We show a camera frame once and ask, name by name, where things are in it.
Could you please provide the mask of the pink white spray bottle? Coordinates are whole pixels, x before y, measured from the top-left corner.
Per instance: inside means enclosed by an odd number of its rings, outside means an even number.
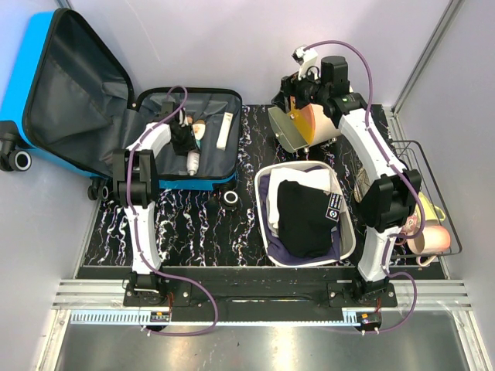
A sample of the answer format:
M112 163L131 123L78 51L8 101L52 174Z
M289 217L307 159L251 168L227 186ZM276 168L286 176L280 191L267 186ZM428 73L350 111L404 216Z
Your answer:
M192 150L188 152L186 160L186 170L189 176L195 176L200 167L200 151Z

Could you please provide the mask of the cream cylindrical drawer box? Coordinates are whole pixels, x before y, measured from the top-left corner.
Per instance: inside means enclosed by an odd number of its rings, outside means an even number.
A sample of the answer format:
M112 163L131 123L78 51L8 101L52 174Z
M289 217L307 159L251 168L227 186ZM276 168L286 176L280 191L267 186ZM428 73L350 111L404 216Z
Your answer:
M276 139L284 150L291 153L335 141L341 135L332 120L323 113L323 107L317 104L297 109L295 100L291 99L288 112L271 107L268 117Z

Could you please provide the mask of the white rectangular tube box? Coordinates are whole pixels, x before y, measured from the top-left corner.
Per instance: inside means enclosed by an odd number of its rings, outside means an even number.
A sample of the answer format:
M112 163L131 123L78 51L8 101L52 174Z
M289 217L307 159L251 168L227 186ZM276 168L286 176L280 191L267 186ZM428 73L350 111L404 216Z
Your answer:
M230 112L225 112L220 126L220 131L217 137L217 144L216 144L217 149L220 149L222 151L226 149L232 120L233 120L233 114Z

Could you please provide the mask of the blue fish-print suitcase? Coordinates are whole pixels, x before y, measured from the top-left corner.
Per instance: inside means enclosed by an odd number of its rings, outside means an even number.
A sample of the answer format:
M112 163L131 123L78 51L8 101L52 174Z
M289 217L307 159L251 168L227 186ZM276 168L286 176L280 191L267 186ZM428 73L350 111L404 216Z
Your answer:
M38 154L91 180L91 199L114 197L113 158L144 131L162 104L182 104L189 125L206 123L200 167L172 145L156 157L159 191L226 192L236 186L241 95L233 90L159 87L137 94L131 77L85 18L71 9L33 15L22 37L1 105L1 169L24 172ZM227 147L217 149L225 112L233 114Z

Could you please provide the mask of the black cloth garment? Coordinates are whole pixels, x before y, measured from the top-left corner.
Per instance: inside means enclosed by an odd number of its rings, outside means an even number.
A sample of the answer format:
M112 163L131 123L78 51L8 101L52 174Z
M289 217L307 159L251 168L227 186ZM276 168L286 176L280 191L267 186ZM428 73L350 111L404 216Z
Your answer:
M298 259L340 258L343 196L285 180L277 195L278 236Z

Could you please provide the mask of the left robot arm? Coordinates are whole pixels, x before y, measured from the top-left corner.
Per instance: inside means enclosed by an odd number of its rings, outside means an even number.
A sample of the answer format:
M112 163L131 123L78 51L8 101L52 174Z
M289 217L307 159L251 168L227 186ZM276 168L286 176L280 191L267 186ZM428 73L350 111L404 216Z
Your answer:
M155 204L159 195L156 157L167 145L186 154L195 144L182 104L166 101L144 131L125 149L113 152L113 191L128 219L132 266L125 285L125 307L171 302L155 238Z

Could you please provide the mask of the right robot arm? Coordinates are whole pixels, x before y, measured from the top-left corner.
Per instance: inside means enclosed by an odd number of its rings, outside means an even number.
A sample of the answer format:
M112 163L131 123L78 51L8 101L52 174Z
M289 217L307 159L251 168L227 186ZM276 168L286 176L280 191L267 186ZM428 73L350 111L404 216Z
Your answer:
M422 177L407 169L377 132L370 105L351 90L344 57L324 57L319 67L314 65L318 56L312 49L298 51L293 57L299 71L281 80L277 95L283 102L281 109L292 117L310 104L320 106L352 145L370 183L357 201L367 231L351 287L353 301L365 307L387 292L391 246L415 211Z

